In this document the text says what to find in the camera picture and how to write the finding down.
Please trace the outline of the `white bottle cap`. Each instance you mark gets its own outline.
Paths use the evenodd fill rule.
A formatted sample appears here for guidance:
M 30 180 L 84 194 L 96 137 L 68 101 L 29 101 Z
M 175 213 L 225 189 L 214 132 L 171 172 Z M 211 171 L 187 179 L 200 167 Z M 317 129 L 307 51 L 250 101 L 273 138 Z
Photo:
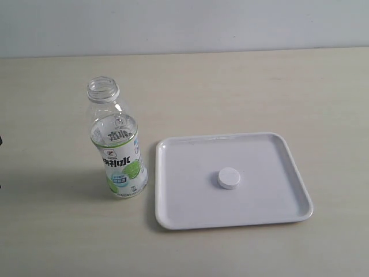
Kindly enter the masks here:
M 239 172 L 232 167 L 225 167 L 217 174 L 217 182 L 223 189 L 235 189 L 239 186 L 240 181 L 241 176 Z

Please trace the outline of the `white rectangular plastic tray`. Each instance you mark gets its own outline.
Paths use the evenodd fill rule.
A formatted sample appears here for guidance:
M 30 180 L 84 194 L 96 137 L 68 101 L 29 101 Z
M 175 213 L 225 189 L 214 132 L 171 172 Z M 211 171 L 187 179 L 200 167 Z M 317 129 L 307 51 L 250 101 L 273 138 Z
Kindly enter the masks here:
M 302 222 L 313 210 L 277 133 L 170 137 L 156 146 L 155 217 L 165 229 Z

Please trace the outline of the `clear plastic water bottle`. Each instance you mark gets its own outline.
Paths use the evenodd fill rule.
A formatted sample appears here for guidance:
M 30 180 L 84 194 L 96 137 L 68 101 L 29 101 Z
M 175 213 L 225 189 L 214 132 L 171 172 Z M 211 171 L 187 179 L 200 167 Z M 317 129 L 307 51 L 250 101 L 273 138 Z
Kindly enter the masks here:
M 86 91 L 89 136 L 103 160 L 110 191 L 122 199 L 134 197 L 148 181 L 137 121 L 113 78 L 95 77 Z

